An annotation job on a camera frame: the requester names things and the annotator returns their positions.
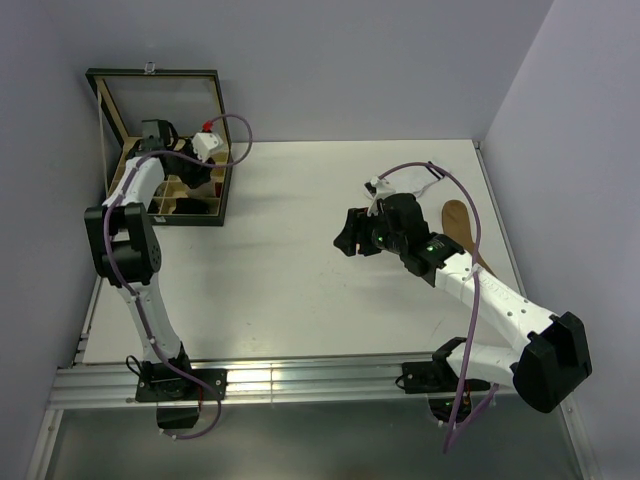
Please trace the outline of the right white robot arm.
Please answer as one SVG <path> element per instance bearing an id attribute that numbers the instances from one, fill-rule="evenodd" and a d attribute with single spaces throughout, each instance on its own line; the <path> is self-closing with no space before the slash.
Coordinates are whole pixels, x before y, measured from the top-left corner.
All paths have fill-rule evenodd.
<path id="1" fill-rule="evenodd" d="M 404 370 L 406 392 L 452 391 L 492 384 L 516 390 L 534 410 L 549 413 L 592 373 L 586 330 L 573 313 L 562 315 L 516 293 L 450 237 L 430 230 L 414 195 L 393 194 L 374 208 L 351 208 L 333 242 L 344 255 L 395 254 L 405 269 L 459 300 L 491 325 L 507 347 L 455 337 L 419 373 Z"/>

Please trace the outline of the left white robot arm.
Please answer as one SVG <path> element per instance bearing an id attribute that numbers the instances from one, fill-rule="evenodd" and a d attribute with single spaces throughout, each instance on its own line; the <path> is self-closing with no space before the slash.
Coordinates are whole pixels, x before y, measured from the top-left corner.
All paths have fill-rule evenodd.
<path id="1" fill-rule="evenodd" d="M 126 161 L 118 186 L 102 205 L 84 214 L 95 269 L 126 303 L 141 341 L 138 381 L 172 399 L 183 399 L 194 387 L 205 386 L 194 375 L 169 320 L 158 281 L 162 253 L 148 215 L 157 188 L 172 173 L 167 159 L 191 160 L 173 150 L 178 140 L 170 122 L 145 120 L 142 138 Z"/>

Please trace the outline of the black sock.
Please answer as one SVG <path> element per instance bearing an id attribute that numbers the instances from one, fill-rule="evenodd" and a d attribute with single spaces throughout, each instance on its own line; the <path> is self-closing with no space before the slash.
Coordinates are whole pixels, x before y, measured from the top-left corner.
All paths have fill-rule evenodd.
<path id="1" fill-rule="evenodd" d="M 175 202 L 173 215 L 208 215 L 209 205 L 193 198 L 178 198 Z"/>

